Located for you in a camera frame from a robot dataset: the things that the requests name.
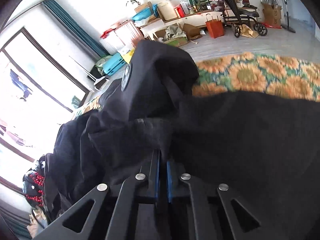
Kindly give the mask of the sunflower pattern tablecloth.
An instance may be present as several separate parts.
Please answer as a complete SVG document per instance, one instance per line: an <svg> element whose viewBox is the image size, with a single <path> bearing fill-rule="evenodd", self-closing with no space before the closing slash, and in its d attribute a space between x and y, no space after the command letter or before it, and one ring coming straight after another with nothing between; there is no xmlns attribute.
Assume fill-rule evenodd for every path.
<svg viewBox="0 0 320 240"><path fill-rule="evenodd" d="M180 49L138 50L129 74L76 111L119 121L142 117L192 125L214 119L319 123L319 64L245 52L194 62Z"/></svg>

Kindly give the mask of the teal plastic basin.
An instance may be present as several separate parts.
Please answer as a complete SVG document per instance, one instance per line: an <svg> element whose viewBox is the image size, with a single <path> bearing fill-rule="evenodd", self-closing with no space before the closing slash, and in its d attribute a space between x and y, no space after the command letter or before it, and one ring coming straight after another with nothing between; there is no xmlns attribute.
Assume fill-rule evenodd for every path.
<svg viewBox="0 0 320 240"><path fill-rule="evenodd" d="M147 7L145 9L141 10L140 12L138 12L135 16L133 16L132 20L134 22L141 21L141 20L149 18L152 15L153 15L153 13L151 12L150 8Z"/></svg>

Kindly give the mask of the open cardboard box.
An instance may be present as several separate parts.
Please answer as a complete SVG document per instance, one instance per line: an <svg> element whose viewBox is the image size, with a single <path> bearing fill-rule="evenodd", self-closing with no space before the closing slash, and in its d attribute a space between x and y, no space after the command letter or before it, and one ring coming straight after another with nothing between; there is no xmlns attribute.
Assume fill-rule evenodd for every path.
<svg viewBox="0 0 320 240"><path fill-rule="evenodd" d="M163 44L181 47L189 42L197 43L195 40L202 37L200 31L200 28L190 24L173 24L165 29L156 31L153 33L153 37Z"/></svg>

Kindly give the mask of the black jacket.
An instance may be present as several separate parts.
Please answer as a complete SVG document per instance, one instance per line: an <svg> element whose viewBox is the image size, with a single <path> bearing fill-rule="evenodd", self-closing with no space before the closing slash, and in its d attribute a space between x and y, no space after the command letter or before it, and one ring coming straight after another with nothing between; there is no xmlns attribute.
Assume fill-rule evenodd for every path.
<svg viewBox="0 0 320 240"><path fill-rule="evenodd" d="M160 152L151 203L148 163ZM167 161L179 185L167 196ZM319 239L319 123L201 124L104 112L60 127L38 239Z"/></svg>

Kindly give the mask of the red berry branches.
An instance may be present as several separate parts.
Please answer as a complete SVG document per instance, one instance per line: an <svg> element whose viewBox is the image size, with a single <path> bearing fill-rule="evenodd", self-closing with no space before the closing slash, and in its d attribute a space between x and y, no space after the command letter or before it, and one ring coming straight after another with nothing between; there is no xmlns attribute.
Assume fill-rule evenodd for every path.
<svg viewBox="0 0 320 240"><path fill-rule="evenodd" d="M44 176L36 171L29 171L23 176L23 194L34 208L43 208Z"/></svg>

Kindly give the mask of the orange paper bag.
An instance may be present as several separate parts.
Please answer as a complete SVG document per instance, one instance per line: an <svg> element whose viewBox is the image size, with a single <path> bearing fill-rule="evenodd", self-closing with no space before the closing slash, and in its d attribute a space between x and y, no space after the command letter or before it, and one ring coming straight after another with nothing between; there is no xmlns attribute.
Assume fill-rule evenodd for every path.
<svg viewBox="0 0 320 240"><path fill-rule="evenodd" d="M206 14L206 17L210 16L211 19L206 19L206 27L208 30L208 33L210 35L211 38L218 38L223 36L224 33L224 28L223 28L223 24L221 22L221 20L217 19L213 19L212 15L210 14Z"/></svg>

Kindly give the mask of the beige plastic bucket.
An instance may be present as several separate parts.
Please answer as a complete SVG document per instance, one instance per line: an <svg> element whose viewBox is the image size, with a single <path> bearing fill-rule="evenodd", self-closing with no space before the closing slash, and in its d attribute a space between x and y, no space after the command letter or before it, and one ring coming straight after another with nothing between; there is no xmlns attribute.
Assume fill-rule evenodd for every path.
<svg viewBox="0 0 320 240"><path fill-rule="evenodd" d="M175 8L172 6L170 0L164 0L162 2L159 2L157 4L157 9L159 10L159 13L161 14L165 22L178 18Z"/></svg>

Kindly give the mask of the dark teal curtain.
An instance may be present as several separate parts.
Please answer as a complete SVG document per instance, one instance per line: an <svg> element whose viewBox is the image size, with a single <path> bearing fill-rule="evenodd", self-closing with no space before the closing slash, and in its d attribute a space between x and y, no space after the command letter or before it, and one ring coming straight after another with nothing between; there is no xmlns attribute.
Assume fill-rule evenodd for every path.
<svg viewBox="0 0 320 240"><path fill-rule="evenodd" d="M83 29L56 0L45 0L42 5L48 12L86 49L98 57L110 55L109 52Z"/></svg>

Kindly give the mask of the blue plastic crate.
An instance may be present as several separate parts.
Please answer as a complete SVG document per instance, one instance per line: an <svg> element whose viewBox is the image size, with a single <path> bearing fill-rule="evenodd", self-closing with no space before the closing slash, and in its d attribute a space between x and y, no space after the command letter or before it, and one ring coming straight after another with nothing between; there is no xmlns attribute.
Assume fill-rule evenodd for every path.
<svg viewBox="0 0 320 240"><path fill-rule="evenodd" d="M105 75L112 76L125 64L126 61L122 58L122 56L119 53L115 53L104 62L103 72Z"/></svg>

